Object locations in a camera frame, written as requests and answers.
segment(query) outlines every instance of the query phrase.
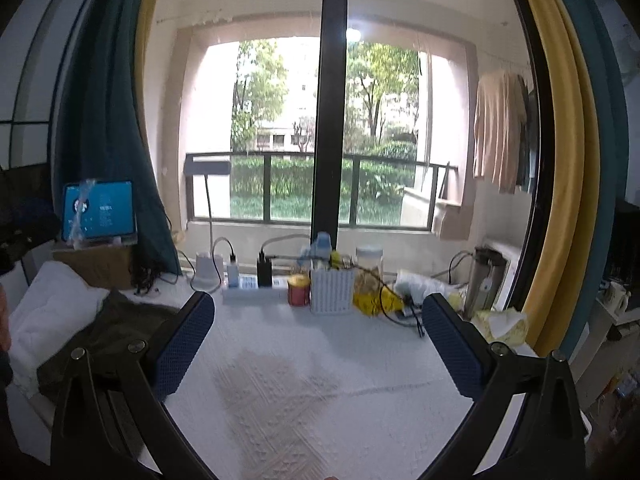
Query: metal bolt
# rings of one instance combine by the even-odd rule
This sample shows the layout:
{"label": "metal bolt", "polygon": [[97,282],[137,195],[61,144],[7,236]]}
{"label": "metal bolt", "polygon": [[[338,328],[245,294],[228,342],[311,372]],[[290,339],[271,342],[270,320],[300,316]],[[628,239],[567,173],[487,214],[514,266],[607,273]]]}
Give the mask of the metal bolt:
{"label": "metal bolt", "polygon": [[129,346],[127,346],[127,349],[129,349],[129,352],[131,352],[132,354],[137,354],[139,352],[142,352],[145,349],[146,343],[142,340],[137,340],[134,341],[133,343],[129,343]]}
{"label": "metal bolt", "polygon": [[510,354],[511,350],[509,350],[509,347],[504,343],[501,343],[500,341],[495,341],[491,343],[491,352],[502,357]]}
{"label": "metal bolt", "polygon": [[82,359],[83,357],[84,357],[84,348],[78,347],[78,348],[74,348],[71,351],[71,358],[74,361],[78,361],[78,359]]}
{"label": "metal bolt", "polygon": [[551,352],[551,357],[559,363],[563,363],[566,361],[566,357],[564,357],[564,354],[559,350],[553,350]]}

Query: storage basket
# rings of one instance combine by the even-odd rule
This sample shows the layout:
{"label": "storage basket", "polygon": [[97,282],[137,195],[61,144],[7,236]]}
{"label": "storage basket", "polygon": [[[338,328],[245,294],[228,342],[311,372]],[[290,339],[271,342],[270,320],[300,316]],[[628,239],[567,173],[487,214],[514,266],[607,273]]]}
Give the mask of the storage basket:
{"label": "storage basket", "polygon": [[353,308],[356,269],[311,271],[311,312],[347,314]]}

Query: black power adapter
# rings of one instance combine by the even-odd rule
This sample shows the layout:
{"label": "black power adapter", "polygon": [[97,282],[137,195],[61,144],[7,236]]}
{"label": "black power adapter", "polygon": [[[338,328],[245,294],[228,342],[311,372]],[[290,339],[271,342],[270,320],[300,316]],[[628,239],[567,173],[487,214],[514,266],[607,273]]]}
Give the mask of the black power adapter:
{"label": "black power adapter", "polygon": [[268,286],[271,288],[273,286],[271,259],[264,256],[264,251],[260,251],[255,267],[258,272],[258,286]]}

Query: yellow curtain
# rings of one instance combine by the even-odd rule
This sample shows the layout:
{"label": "yellow curtain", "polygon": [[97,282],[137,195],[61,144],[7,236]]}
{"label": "yellow curtain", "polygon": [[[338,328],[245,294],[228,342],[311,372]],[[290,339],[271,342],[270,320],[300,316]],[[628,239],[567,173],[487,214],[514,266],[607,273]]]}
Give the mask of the yellow curtain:
{"label": "yellow curtain", "polygon": [[145,55],[146,44],[149,41],[151,22],[156,8],[156,0],[142,0],[140,12],[138,13],[138,24],[136,27],[136,44],[134,58],[134,77],[136,85],[136,110],[138,112],[138,124],[140,125],[140,137],[146,149],[149,148],[146,139],[145,124],[145,101],[144,101],[144,79],[145,79]]}
{"label": "yellow curtain", "polygon": [[589,256],[598,203],[600,151],[593,89],[562,0],[529,0],[551,81],[554,190],[540,262],[527,296],[527,342],[541,356],[559,347]]}

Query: power strip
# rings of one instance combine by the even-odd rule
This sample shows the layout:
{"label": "power strip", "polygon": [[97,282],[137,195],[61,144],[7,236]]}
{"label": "power strip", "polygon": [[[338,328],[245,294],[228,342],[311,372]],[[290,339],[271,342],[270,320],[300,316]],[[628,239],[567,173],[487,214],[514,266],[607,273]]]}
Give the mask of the power strip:
{"label": "power strip", "polygon": [[272,287],[258,287],[255,274],[240,274],[239,286],[222,289],[222,301],[225,304],[272,305],[287,303],[286,276],[274,276]]}

